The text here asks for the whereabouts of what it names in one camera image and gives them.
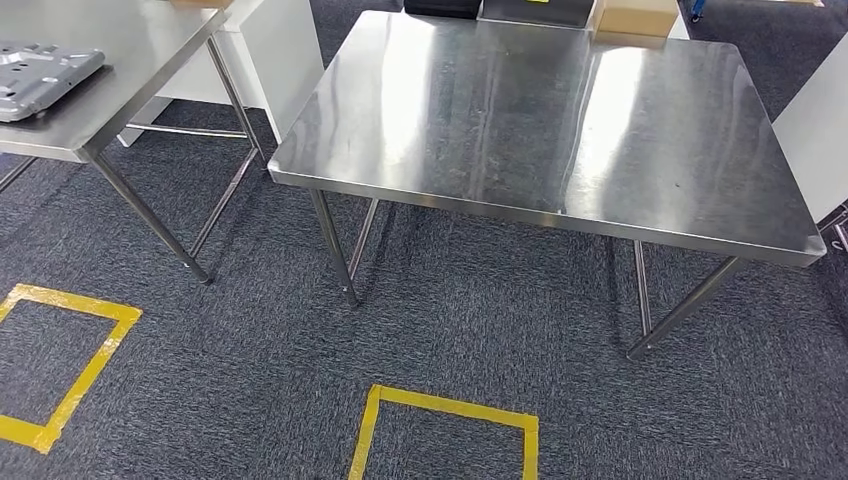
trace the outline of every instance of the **gray carpet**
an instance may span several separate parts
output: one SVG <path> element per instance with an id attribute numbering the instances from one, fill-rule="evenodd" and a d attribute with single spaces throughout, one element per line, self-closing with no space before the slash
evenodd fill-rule
<path id="1" fill-rule="evenodd" d="M 162 122 L 235 127 L 229 109 L 187 102 Z M 246 148 L 146 133 L 109 153 L 188 242 Z M 329 199 L 350 249 L 367 204 Z M 352 311 L 308 194 L 253 169 L 201 255 L 218 275 L 202 287 L 93 168 L 37 162 L 0 195 L 0 293 L 32 283 L 144 314 L 48 455 L 0 441 L 0 476 L 342 478 L 374 383 L 537 415 L 547 478 L 848 471 L 844 257 L 754 263 L 634 363 L 627 242 L 389 204 L 373 235 Z M 647 256 L 657 315 L 720 261 Z M 44 421 L 108 328 L 16 307 L 0 323 L 0 414 Z M 385 404 L 367 474 L 516 478 L 521 455 L 512 427 Z"/>
<path id="2" fill-rule="evenodd" d="M 311 4 L 324 67 L 333 60 L 362 11 L 399 12 L 403 8 L 403 0 L 312 0 Z"/>
<path id="3" fill-rule="evenodd" d="M 678 1 L 684 12 L 695 3 Z M 694 40 L 739 47 L 774 120 L 848 32 L 848 1 L 822 0 L 824 7 L 763 1 L 707 0 L 704 18 L 688 28 Z"/>

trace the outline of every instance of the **white wall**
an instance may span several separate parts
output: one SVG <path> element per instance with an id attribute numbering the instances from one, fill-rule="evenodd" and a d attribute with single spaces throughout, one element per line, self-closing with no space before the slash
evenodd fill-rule
<path id="1" fill-rule="evenodd" d="M 774 122 L 813 219 L 848 199 L 848 35 Z"/>

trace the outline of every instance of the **yellow tape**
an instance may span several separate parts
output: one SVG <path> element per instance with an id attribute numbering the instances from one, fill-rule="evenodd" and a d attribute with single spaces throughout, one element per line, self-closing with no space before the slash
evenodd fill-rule
<path id="1" fill-rule="evenodd" d="M 353 452 L 353 463 L 347 478 L 355 480 L 365 475 L 365 463 L 368 462 L 368 450 L 374 439 L 374 427 L 377 425 L 377 414 L 380 413 L 380 385 L 372 385 L 365 402 L 365 413 L 362 415 L 362 425 L 359 427 L 359 439 Z"/>
<path id="2" fill-rule="evenodd" d="M 463 417 L 477 418 L 490 422 L 509 425 L 524 429 L 524 480 L 535 480 L 539 471 L 539 418 L 524 413 L 508 412 L 497 408 L 476 405 L 473 403 L 435 397 L 425 393 L 410 392 L 382 385 L 372 385 L 359 427 L 359 438 L 353 453 L 350 466 L 349 480 L 359 480 L 365 475 L 365 464 L 368 461 L 368 450 L 374 439 L 374 427 L 377 424 L 380 400 L 410 405 L 437 412 L 450 413 Z"/>
<path id="3" fill-rule="evenodd" d="M 35 287 L 32 285 L 18 284 L 9 292 L 9 295 L 0 304 L 0 323 L 6 315 L 12 311 L 15 304 L 20 300 L 43 303 L 54 307 L 88 313 L 99 317 L 115 320 L 115 328 L 97 350 L 97 353 L 88 362 L 80 376 L 65 394 L 65 398 L 59 402 L 59 406 L 50 415 L 46 425 L 36 425 L 23 420 L 0 415 L 0 439 L 26 445 L 41 453 L 50 451 L 53 442 L 61 435 L 62 428 L 71 418 L 79 402 L 85 396 L 88 389 L 94 383 L 97 375 L 106 366 L 106 362 L 115 353 L 115 349 L 121 344 L 121 340 L 130 331 L 141 316 L 141 310 L 127 305 L 97 300 L 96 298 L 83 297 L 72 293 L 50 290 L 48 288 Z"/>

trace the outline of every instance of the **table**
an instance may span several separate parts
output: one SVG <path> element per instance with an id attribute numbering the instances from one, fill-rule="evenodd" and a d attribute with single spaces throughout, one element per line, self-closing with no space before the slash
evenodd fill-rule
<path id="1" fill-rule="evenodd" d="M 6 188 L 35 158 L 92 163 L 177 257 L 203 283 L 212 277 L 195 260 L 253 158 L 262 155 L 213 33 L 225 15 L 217 10 L 178 9 L 160 0 L 27 0 L 6 2 L 0 16 L 5 38 L 99 48 L 106 67 L 43 114 L 0 124 L 0 152 L 30 156 L 0 181 Z M 170 128 L 177 133 L 247 138 L 250 152 L 187 252 L 113 163 L 106 145 L 203 45 L 235 107 L 242 132 Z"/>
<path id="2" fill-rule="evenodd" d="M 311 190 L 354 305 L 380 200 L 633 240 L 643 335 L 630 358 L 745 259 L 807 266 L 826 252 L 738 50 L 721 43 L 645 49 L 367 12 L 268 169 Z M 324 190 L 373 199 L 349 266 Z M 642 242 L 729 258 L 654 324 Z"/>

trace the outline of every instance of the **metal bar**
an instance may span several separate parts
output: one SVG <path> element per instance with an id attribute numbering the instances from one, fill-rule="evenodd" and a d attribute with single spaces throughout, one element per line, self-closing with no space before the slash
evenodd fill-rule
<path id="1" fill-rule="evenodd" d="M 356 299 L 356 292 L 353 290 L 353 280 L 351 280 L 350 275 L 347 273 L 344 252 L 339 243 L 339 237 L 336 235 L 336 227 L 333 225 L 333 217 L 330 215 L 330 207 L 327 205 L 327 199 L 321 190 L 310 189 L 309 193 L 312 195 L 312 203 L 315 204 L 315 212 L 318 214 L 318 223 L 321 224 L 321 232 L 324 234 L 324 240 L 327 241 L 327 247 L 330 249 L 330 256 L 332 257 L 333 266 L 336 268 L 339 280 L 342 283 L 342 289 L 350 305 L 355 307 L 359 301 Z"/>
<path id="2" fill-rule="evenodd" d="M 3 180 L 0 180 L 0 193 L 9 188 L 9 185 L 17 180 L 18 177 L 20 177 L 21 174 L 24 173 L 26 169 L 29 168 L 36 160 L 38 160 L 38 157 L 29 157 L 15 165 L 15 168 L 13 168 L 11 172 L 7 173 L 6 176 L 3 177 Z"/>
<path id="3" fill-rule="evenodd" d="M 177 257 L 191 269 L 191 272 L 200 280 L 204 285 L 209 285 L 212 283 L 212 277 L 203 270 L 203 268 L 198 265 L 198 263 L 192 258 L 186 251 L 183 249 L 182 245 L 180 245 L 179 240 L 174 237 L 174 235 L 168 230 L 165 224 L 159 220 L 159 217 L 153 213 L 153 210 L 144 203 L 144 200 L 138 196 L 132 186 L 124 179 L 123 175 L 118 172 L 118 170 L 112 165 L 112 162 L 109 161 L 108 158 L 104 154 L 97 155 L 96 157 L 91 158 L 91 163 L 100 170 L 100 173 L 106 177 L 106 180 L 115 187 L 115 190 L 121 194 L 124 199 L 130 204 L 131 207 L 150 225 L 150 228 L 156 232 L 156 235 L 165 242 L 168 247 L 173 250 L 173 252 L 177 255 Z"/>
<path id="4" fill-rule="evenodd" d="M 848 219 L 848 207 L 843 204 L 839 205 L 839 207 L 837 208 L 841 209 L 842 211 L 839 212 L 839 215 L 836 215 L 835 217 L 830 219 L 830 221 L 827 222 L 823 227 L 821 227 L 819 229 L 819 232 L 824 232 L 828 228 L 836 225 L 837 223 L 842 223 L 844 220 Z"/>
<path id="5" fill-rule="evenodd" d="M 262 161 L 265 162 L 267 159 L 265 158 L 265 154 L 262 153 L 262 146 L 259 144 L 259 139 L 253 131 L 250 119 L 247 118 L 247 113 L 244 111 L 244 104 L 242 103 L 241 98 L 239 98 L 235 83 L 233 83 L 233 77 L 230 75 L 229 70 L 227 70 L 227 65 L 224 63 L 224 58 L 221 56 L 221 49 L 218 48 L 218 42 L 215 40 L 214 35 L 209 37 L 209 40 L 206 41 L 206 47 L 209 49 L 209 55 L 212 57 L 212 63 L 215 64 L 218 76 L 221 77 L 221 83 L 224 84 L 227 96 L 230 97 L 230 103 L 232 103 L 233 108 L 236 111 L 236 116 L 239 119 L 242 131 L 247 134 L 247 138 L 250 140 L 253 148 L 258 150 L 260 158 L 262 158 Z"/>
<path id="6" fill-rule="evenodd" d="M 218 223 L 218 218 L 224 213 L 224 209 L 227 208 L 227 204 L 230 203 L 230 198 L 232 198 L 233 193 L 235 193 L 236 188 L 238 188 L 242 179 L 244 178 L 244 174 L 247 172 L 247 168 L 250 166 L 250 162 L 253 161 L 253 157 L 259 151 L 255 148 L 250 149 L 250 153 L 244 158 L 244 161 L 239 165 L 236 174 L 233 176 L 232 180 L 230 180 L 230 184 L 227 185 L 227 189 L 224 191 L 224 195 L 218 200 L 218 204 L 215 205 L 215 209 L 212 210 L 212 213 L 209 215 L 209 218 L 206 219 L 206 223 L 203 225 L 203 228 L 200 229 L 200 233 L 197 234 L 197 239 L 194 241 L 194 245 L 192 245 L 191 250 L 189 251 L 189 255 L 192 258 L 197 258 L 197 254 L 200 253 L 200 249 L 203 248 L 203 244 L 206 243 L 206 238 L 209 237 L 209 233 L 212 232 L 212 229 L 215 227 L 215 224 Z"/>
<path id="7" fill-rule="evenodd" d="M 165 125 L 153 125 L 150 123 L 128 123 L 126 128 L 134 128 L 136 130 L 145 130 L 150 132 L 198 135 L 202 137 L 247 138 L 247 134 L 244 132 L 233 132 L 230 130 L 210 130 L 207 128 L 169 127 Z"/>
<path id="8" fill-rule="evenodd" d="M 350 265 L 348 266 L 351 280 L 356 277 L 356 269 L 359 267 L 359 261 L 362 259 L 362 252 L 365 251 L 365 243 L 368 240 L 368 233 L 371 232 L 371 224 L 374 223 L 374 214 L 377 213 L 377 205 L 379 203 L 380 200 L 376 198 L 371 199 L 371 205 L 368 207 L 365 221 L 359 230 L 359 238 L 356 239 L 356 246 L 353 248 L 353 256 L 350 257 Z"/>
<path id="9" fill-rule="evenodd" d="M 845 234 L 845 225 L 837 223 L 833 226 L 833 229 L 836 230 L 836 236 L 839 237 L 839 242 L 842 243 L 842 248 L 845 249 L 845 251 L 848 251 L 848 235 Z"/>
<path id="10" fill-rule="evenodd" d="M 722 281 L 729 278 L 734 272 L 747 263 L 739 257 L 730 257 L 725 260 L 709 277 L 704 279 L 682 302 L 674 307 L 666 317 L 651 330 L 651 333 L 643 336 L 636 345 L 627 352 L 627 358 L 636 360 L 645 354 L 660 340 L 679 324 L 683 319 L 692 314 L 707 300 L 710 295 L 721 285 Z"/>
<path id="11" fill-rule="evenodd" d="M 642 242 L 633 241 L 633 251 L 636 254 L 636 281 L 639 289 L 639 313 L 642 315 L 642 335 L 651 333 L 651 304 L 648 300 L 648 275 L 645 271 L 645 255 L 642 252 Z"/>

